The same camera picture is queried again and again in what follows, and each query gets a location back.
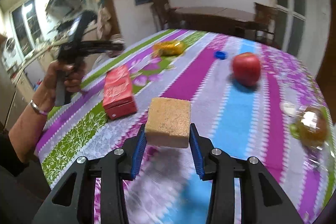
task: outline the round table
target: round table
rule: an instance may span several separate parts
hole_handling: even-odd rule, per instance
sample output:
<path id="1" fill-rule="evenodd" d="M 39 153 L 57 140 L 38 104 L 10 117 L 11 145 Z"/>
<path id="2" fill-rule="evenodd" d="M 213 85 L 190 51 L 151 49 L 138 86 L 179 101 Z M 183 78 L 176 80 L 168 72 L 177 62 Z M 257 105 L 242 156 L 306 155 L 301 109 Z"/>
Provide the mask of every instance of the round table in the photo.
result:
<path id="1" fill-rule="evenodd" d="M 187 45 L 184 54 L 151 58 L 154 43 L 173 39 Z M 226 51 L 228 59 L 215 59 L 216 51 Z M 243 52 L 254 52 L 262 63 L 255 90 L 230 77 L 232 57 Z M 105 75 L 122 64 L 130 70 L 138 112 L 107 122 L 101 102 Z M 306 223 L 316 218 L 333 193 L 334 162 L 328 170 L 314 170 L 305 164 L 308 155 L 289 131 L 293 118 L 285 115 L 280 105 L 286 101 L 296 107 L 320 104 L 331 130 L 329 110 L 305 67 L 285 52 L 223 34 L 170 29 L 106 61 L 85 77 L 82 86 L 86 93 L 52 110 L 36 147 L 51 187 L 77 157 L 103 157 L 136 135 L 147 121 L 151 99 L 162 96 L 191 101 L 191 122 L 215 147 L 240 159 L 259 158 Z M 332 138 L 329 145 L 334 151 Z M 238 181 L 235 186 L 235 222 L 239 223 Z M 130 223 L 205 223 L 211 183 L 199 180 L 190 149 L 147 146 L 139 175 L 132 182 L 124 182 L 124 190 Z M 94 210 L 95 222 L 99 223 L 99 179 Z"/>

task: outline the red cardboard box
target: red cardboard box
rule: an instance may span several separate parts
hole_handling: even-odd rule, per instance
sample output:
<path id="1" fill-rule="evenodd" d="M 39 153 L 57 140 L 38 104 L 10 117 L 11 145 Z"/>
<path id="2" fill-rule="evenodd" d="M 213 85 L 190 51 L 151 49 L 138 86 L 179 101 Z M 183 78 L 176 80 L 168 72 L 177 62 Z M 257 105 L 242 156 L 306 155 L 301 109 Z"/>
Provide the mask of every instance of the red cardboard box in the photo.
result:
<path id="1" fill-rule="evenodd" d="M 112 120 L 137 112 L 132 80 L 125 65 L 106 74 L 103 108 Z"/>

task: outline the beige sponge block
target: beige sponge block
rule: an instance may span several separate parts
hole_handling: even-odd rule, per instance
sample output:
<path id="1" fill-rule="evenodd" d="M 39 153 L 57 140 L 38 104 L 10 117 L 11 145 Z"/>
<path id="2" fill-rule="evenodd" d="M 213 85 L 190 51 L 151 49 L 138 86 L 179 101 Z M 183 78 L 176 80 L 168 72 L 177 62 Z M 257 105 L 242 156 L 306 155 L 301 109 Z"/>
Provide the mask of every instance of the beige sponge block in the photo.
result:
<path id="1" fill-rule="evenodd" d="M 188 148 L 190 102 L 155 97 L 145 127 L 147 143 L 155 146 Z"/>

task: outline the blue cap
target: blue cap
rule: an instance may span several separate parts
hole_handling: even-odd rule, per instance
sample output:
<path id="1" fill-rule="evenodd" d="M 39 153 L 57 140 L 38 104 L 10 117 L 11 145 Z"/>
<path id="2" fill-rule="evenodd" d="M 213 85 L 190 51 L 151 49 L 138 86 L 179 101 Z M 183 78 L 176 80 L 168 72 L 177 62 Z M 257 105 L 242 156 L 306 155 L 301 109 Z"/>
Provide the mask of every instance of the blue cap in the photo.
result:
<path id="1" fill-rule="evenodd" d="M 224 60 L 224 59 L 227 58 L 227 53 L 226 52 L 217 51 L 217 52 L 215 52 L 215 58 Z"/>

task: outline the silver bracelet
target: silver bracelet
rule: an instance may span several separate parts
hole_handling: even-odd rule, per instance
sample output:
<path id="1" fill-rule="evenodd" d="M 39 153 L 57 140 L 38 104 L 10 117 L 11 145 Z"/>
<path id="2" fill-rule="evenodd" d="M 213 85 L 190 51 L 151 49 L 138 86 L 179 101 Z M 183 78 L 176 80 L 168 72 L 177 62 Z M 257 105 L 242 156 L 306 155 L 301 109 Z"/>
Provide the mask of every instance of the silver bracelet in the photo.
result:
<path id="1" fill-rule="evenodd" d="M 31 100 L 29 104 L 31 105 L 31 107 L 33 108 L 33 110 L 34 110 L 37 114 L 41 114 L 41 115 L 45 115 L 45 116 L 48 115 L 49 112 L 45 112 L 45 111 L 39 109 L 39 107 L 33 102 L 33 100 Z"/>

